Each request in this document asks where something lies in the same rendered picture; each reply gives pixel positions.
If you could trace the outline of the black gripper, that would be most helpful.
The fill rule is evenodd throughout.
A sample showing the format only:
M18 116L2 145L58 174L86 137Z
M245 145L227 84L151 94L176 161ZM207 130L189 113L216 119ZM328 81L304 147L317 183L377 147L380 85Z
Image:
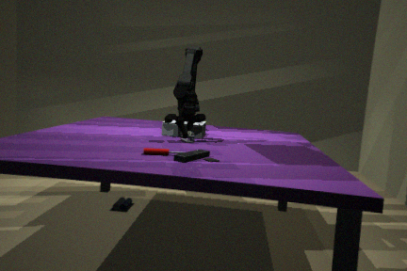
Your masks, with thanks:
M182 134L186 136L184 125L185 120L188 120L187 131L191 131L194 122L203 122L204 120L206 120L206 118L205 114L197 114L196 116L191 116L192 114L183 114L182 113L183 104L190 105L190 103L179 103L177 107L177 110L179 111L179 116L176 116L176 114L168 114L165 117L165 122L172 122L173 120L175 120L175 124L177 124L177 126L180 128Z

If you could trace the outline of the black cylindrical battery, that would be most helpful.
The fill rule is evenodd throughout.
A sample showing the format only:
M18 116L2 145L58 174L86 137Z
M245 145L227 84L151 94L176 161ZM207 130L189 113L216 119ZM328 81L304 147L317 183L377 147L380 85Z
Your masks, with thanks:
M183 138L186 139L187 136L191 136L191 134L192 134L191 131L188 131L188 132L186 132L186 136L183 135Z

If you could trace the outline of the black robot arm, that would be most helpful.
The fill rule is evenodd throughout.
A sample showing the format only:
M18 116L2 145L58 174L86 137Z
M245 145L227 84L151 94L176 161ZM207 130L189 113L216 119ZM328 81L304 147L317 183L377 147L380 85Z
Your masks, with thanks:
M190 103L190 105L183 104L182 113L192 114L195 116L196 112L200 111L199 102L195 93L197 64L201 60L203 50L201 47L191 47L186 49L186 62L183 73L179 76L173 94L178 103Z

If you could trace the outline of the red-handled screwdriver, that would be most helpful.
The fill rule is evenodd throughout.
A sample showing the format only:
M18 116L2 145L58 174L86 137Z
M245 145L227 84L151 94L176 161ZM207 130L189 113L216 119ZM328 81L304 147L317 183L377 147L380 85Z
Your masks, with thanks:
M182 152L169 151L167 149L146 149L146 148L144 148L144 154L169 155L169 153L182 153Z

